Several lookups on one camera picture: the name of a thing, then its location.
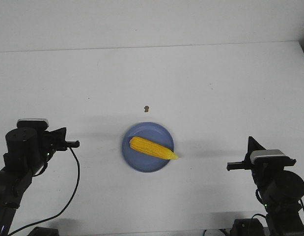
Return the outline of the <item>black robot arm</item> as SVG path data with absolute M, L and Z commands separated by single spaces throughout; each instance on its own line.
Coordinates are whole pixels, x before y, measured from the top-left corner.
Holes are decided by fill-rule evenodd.
M 9 236 L 16 210 L 32 179 L 42 174 L 57 151 L 78 148 L 65 140 L 66 128 L 55 131 L 18 127 L 6 136 L 7 153 L 0 170 L 0 236 Z
M 299 216 L 303 209 L 304 180 L 285 167 L 296 160 L 279 149 L 266 149 L 250 136 L 243 161 L 229 162 L 226 169 L 250 170 L 257 200 L 266 211 L 266 222 L 272 236 L 304 236 L 304 224 Z

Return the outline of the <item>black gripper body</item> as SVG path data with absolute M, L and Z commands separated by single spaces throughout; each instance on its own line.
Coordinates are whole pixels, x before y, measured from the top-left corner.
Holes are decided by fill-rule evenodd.
M 65 139 L 65 142 L 52 142 L 51 140 L 45 137 L 45 134 L 43 134 L 42 141 L 43 141 L 42 149 L 47 155 L 55 154 L 57 151 L 54 150 L 54 147 L 56 146 L 67 146 L 67 149 L 80 147 L 79 141 L 67 141 Z
M 296 159 L 290 157 L 257 157 L 253 161 L 228 162 L 226 169 L 251 170 L 255 177 L 273 177 L 284 170 L 284 167 L 294 166 Z

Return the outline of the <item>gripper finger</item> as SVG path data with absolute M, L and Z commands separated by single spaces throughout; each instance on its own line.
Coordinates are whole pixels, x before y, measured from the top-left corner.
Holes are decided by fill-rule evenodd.
M 63 127 L 54 131 L 45 131 L 45 137 L 52 142 L 65 142 L 67 128 Z
M 252 136 L 249 136 L 249 152 L 256 150 L 266 150 L 259 142 Z
M 252 152 L 252 136 L 248 137 L 248 146 L 247 146 L 247 153 L 245 155 L 244 161 L 250 162 L 250 155 Z
M 67 151 L 67 146 L 56 146 L 54 147 L 55 151 Z

